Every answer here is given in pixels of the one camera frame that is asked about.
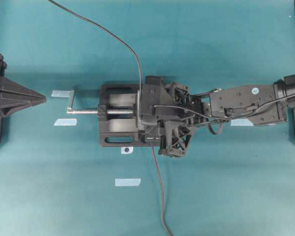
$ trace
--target painter's tape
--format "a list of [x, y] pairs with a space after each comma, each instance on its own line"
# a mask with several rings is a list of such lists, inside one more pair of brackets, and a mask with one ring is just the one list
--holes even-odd
[[57, 119], [54, 126], [75, 126], [77, 122], [77, 119]]
[[140, 178], [116, 178], [115, 187], [136, 187], [141, 183]]
[[249, 119], [233, 119], [231, 126], [254, 126], [254, 124]]
[[63, 90], [53, 90], [51, 93], [51, 97], [69, 97], [70, 91]]

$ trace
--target teal mat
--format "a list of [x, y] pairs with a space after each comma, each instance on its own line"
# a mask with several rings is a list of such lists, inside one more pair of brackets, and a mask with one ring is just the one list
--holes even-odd
[[[193, 93], [272, 84], [295, 74], [293, 0], [60, 0], [138, 53], [143, 74]], [[4, 120], [0, 236], [165, 235], [149, 148], [100, 148], [97, 118], [65, 114], [98, 104], [105, 82], [137, 83], [133, 56], [99, 29], [47, 0], [0, 1], [6, 77], [47, 103]], [[58, 118], [77, 126], [54, 127]], [[176, 236], [295, 236], [295, 142], [290, 122], [200, 129], [179, 160], [158, 157], [166, 219]], [[141, 178], [139, 187], [114, 187]]]

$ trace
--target sticker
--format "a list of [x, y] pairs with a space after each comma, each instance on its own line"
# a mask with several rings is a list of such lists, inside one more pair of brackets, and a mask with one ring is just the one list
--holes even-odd
[[141, 183], [140, 178], [116, 178], [115, 187], [137, 187]]
[[131, 154], [133, 152], [133, 147], [122, 147], [121, 153], [122, 154]]
[[70, 91], [63, 90], [53, 90], [51, 93], [51, 97], [69, 97]]
[[77, 119], [57, 119], [54, 126], [75, 126], [77, 122]]
[[233, 119], [231, 126], [254, 126], [254, 124], [248, 119]]

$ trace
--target black wire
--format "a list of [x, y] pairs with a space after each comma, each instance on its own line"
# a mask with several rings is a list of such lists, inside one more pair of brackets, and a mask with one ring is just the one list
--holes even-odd
[[207, 125], [207, 128], [208, 128], [208, 130], [210, 131], [211, 134], [213, 134], [213, 135], [218, 135], [218, 134], [221, 134], [221, 133], [222, 133], [222, 131], [223, 131], [223, 125], [224, 125], [224, 123], [221, 122], [221, 123], [220, 123], [220, 127], [218, 128], [218, 131], [217, 131], [217, 132], [215, 132], [215, 131], [213, 130], [211, 124], [208, 124], [208, 125]]
[[53, 1], [53, 0], [48, 0], [49, 2], [51, 2], [52, 4], [60, 7], [61, 9], [69, 12], [70, 14], [88, 22], [88, 23], [91, 23], [93, 25], [95, 25], [96, 27], [99, 27], [101, 30], [105, 31], [107, 34], [109, 34], [110, 36], [112, 36], [113, 38], [115, 38], [116, 40], [118, 40], [120, 43], [122, 43], [127, 49], [130, 50], [130, 52], [134, 55], [135, 59], [136, 59], [136, 62], [137, 62], [137, 65], [138, 65], [138, 71], [139, 71], [139, 79], [140, 79], [140, 84], [139, 84], [139, 89], [140, 89], [140, 98], [141, 98], [141, 91], [142, 91], [142, 71], [141, 71], [141, 65], [140, 65], [140, 61], [139, 61], [139, 58], [138, 58], [138, 55], [135, 53], [135, 51], [128, 45], [126, 44], [122, 39], [120, 39], [119, 37], [117, 37], [116, 35], [114, 35], [113, 33], [111, 33], [108, 29], [104, 28], [103, 26], [101, 26], [100, 24], [94, 22], [94, 21], [91, 21], [89, 20], [88, 18], [85, 18], [83, 16], [80, 16], [79, 14], [75, 13], [74, 11], [71, 11], [70, 9], [60, 5], [59, 3]]
[[204, 118], [207, 118], [207, 119], [210, 119], [210, 118], [216, 118], [216, 119], [224, 119], [224, 120], [230, 120], [231, 118], [223, 118], [223, 117], [209, 117], [209, 116], [206, 116], [206, 115], [203, 115], [199, 112], [195, 112], [193, 110], [190, 110], [188, 108], [185, 108], [185, 107], [180, 107], [180, 106], [172, 106], [172, 105], [154, 105], [154, 107], [170, 107], [170, 108], [177, 108], [177, 109], [182, 109], [182, 110], [185, 110], [185, 111], [189, 111], [189, 112], [192, 112], [196, 115], [199, 115], [201, 117], [204, 117]]
[[155, 164], [155, 168], [156, 168], [156, 172], [157, 172], [159, 185], [160, 185], [160, 188], [161, 188], [161, 222], [162, 222], [162, 225], [163, 225], [166, 233], [169, 236], [172, 236], [172, 232], [167, 227], [165, 219], [164, 219], [164, 185], [163, 185], [163, 180], [162, 180], [161, 174], [159, 172], [159, 168], [158, 168], [158, 164], [157, 164], [157, 160], [156, 160], [156, 156], [155, 156], [155, 152], [154, 152], [154, 147], [151, 147], [151, 150], [152, 150], [152, 156], [153, 156], [153, 159], [154, 159], [154, 164]]
[[172, 105], [154, 105], [154, 107], [170, 107], [170, 108], [177, 108], [177, 109], [182, 109], [182, 110], [185, 110], [185, 111], [189, 111], [189, 112], [192, 112], [196, 115], [199, 115], [201, 117], [204, 117], [204, 118], [212, 118], [212, 119], [220, 119], [220, 120], [233, 120], [233, 119], [238, 119], [238, 118], [246, 118], [246, 117], [251, 117], [251, 116], [254, 116], [256, 115], [257, 113], [260, 112], [260, 110], [262, 110], [264, 107], [266, 106], [269, 106], [271, 104], [274, 104], [274, 103], [277, 103], [279, 101], [282, 101], [282, 100], [286, 100], [286, 99], [289, 99], [289, 98], [292, 98], [292, 97], [295, 97], [295, 93], [294, 94], [291, 94], [291, 95], [288, 95], [288, 96], [284, 96], [284, 97], [281, 97], [281, 98], [278, 98], [278, 99], [275, 99], [275, 100], [272, 100], [272, 101], [269, 101], [269, 102], [266, 102], [264, 104], [262, 104], [260, 107], [258, 107], [256, 110], [252, 111], [251, 113], [247, 114], [247, 115], [242, 115], [242, 116], [238, 116], [238, 117], [209, 117], [209, 116], [206, 116], [206, 115], [203, 115], [201, 113], [198, 113], [198, 112], [195, 112], [193, 110], [190, 110], [188, 108], [185, 108], [185, 107], [180, 107], [180, 106], [172, 106]]

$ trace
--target threaded rod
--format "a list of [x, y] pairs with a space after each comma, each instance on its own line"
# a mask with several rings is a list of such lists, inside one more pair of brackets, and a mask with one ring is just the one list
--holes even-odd
[[[71, 115], [97, 115], [97, 110], [67, 110], [67, 114]], [[133, 110], [131, 109], [108, 109], [108, 115], [131, 115]]]

